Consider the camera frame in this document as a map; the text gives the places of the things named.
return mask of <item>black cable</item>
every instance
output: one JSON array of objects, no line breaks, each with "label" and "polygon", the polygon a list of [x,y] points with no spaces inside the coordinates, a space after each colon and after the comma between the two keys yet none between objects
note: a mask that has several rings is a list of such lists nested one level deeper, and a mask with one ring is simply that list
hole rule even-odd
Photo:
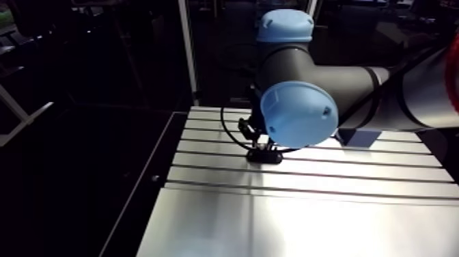
[{"label": "black cable", "polygon": [[244,148],[245,150],[255,150],[255,148],[251,148],[251,147],[248,147],[246,145],[244,145],[243,143],[239,142],[231,133],[230,131],[228,130],[228,128],[226,127],[225,125],[225,120],[224,120],[224,117],[223,117],[223,113],[225,111],[225,105],[222,106],[220,108],[220,122],[221,122],[221,126],[223,127],[223,130],[226,132],[226,134],[228,135],[229,138],[231,138],[231,140],[234,141],[234,143],[238,144],[240,147]]},{"label": "black cable", "polygon": [[[226,127],[226,124],[225,124],[225,119],[223,117],[223,114],[225,113],[225,106],[222,106],[222,108],[220,108],[220,122],[221,122],[221,126],[223,127],[223,130],[226,132],[226,135],[228,135],[229,138],[231,138],[231,140],[234,141],[234,143],[238,144],[240,147],[244,148],[245,150],[254,150],[254,151],[262,151],[260,149],[257,149],[257,148],[251,148],[251,147],[248,147],[246,146],[245,144],[241,143],[239,140],[237,140],[231,133],[230,131],[228,130],[228,128]],[[283,150],[272,150],[273,152],[278,152],[278,153],[287,153],[287,152],[294,152],[296,150],[299,150],[299,149],[293,149],[293,148],[287,148],[287,149],[283,149]]]},{"label": "black cable", "polygon": [[381,86],[376,88],[375,90],[371,91],[367,96],[365,96],[362,100],[359,102],[355,103],[353,106],[351,106],[341,117],[339,117],[339,124],[338,127],[340,127],[342,124],[346,123],[350,117],[352,117],[362,106],[365,105],[369,100],[376,98],[383,90],[387,89],[388,87],[391,87],[391,85],[396,85],[396,83],[393,83],[396,79],[399,79],[401,76],[405,75],[407,72],[412,70],[414,67],[416,67],[418,64],[435,54],[436,52],[440,51],[442,48],[444,48],[446,44],[443,44],[442,42],[437,44],[436,46],[432,47],[431,49],[427,50],[426,52],[422,53],[418,58],[414,59],[413,61],[405,64],[403,67],[400,69],[396,70],[393,75],[391,75]]}]

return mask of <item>table surface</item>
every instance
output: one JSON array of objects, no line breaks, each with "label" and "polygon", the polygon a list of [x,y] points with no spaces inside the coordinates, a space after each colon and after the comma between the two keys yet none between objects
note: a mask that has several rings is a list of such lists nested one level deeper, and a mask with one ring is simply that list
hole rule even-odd
[{"label": "table surface", "polygon": [[[228,109],[227,127],[249,110]],[[247,163],[193,107],[137,256],[459,256],[459,187],[414,133]]]}]

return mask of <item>robotic arm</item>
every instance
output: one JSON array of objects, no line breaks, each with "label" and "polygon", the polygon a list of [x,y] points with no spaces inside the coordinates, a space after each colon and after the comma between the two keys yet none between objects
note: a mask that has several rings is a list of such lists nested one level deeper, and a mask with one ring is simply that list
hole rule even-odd
[{"label": "robotic arm", "polygon": [[[254,146],[260,134],[269,135],[264,154],[274,142],[292,149],[318,144],[338,127],[416,131],[459,126],[459,77],[451,70],[456,65],[448,66],[457,55],[448,56],[445,47],[433,49],[404,74],[401,85],[381,90],[391,78],[385,68],[315,65],[307,48],[313,28],[311,16],[296,10],[275,10],[261,20],[259,67],[249,97],[252,114],[240,120],[239,129]],[[257,152],[249,151],[248,157]],[[269,162],[280,161],[281,156]]]}]

